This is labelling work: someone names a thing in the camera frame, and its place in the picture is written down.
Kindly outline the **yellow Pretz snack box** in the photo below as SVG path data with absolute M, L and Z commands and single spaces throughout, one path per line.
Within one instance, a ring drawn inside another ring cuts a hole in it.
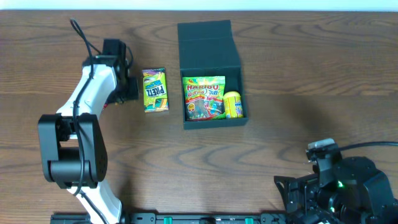
M 167 111 L 169 101 L 165 68 L 152 68 L 142 70 L 144 111 L 146 113 Z

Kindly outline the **green Haribo gummy bag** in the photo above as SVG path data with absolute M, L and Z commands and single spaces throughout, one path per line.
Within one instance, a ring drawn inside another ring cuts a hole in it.
M 225 76 L 183 77 L 187 121 L 224 119 Z

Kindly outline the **yellow Mentos candy bottle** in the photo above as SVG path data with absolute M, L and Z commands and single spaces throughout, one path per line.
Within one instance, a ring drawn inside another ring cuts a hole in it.
M 241 95 L 237 91 L 229 91 L 223 96 L 226 119 L 243 118 Z

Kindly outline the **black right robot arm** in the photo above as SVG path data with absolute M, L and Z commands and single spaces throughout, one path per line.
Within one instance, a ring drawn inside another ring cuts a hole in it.
M 397 199 L 387 175 L 367 157 L 343 157 L 360 147 L 396 146 L 374 141 L 340 147 L 332 139 L 312 142 L 306 155 L 313 173 L 275 176 L 287 223 L 397 223 Z

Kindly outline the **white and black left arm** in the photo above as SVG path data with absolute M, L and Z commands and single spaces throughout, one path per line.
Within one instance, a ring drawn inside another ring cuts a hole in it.
M 85 62 L 70 99 L 38 122 L 44 177 L 73 194 L 85 214 L 55 213 L 51 223 L 131 223 L 131 215 L 105 179 L 108 155 L 99 117 L 114 94 L 129 91 L 128 61 L 97 55 Z

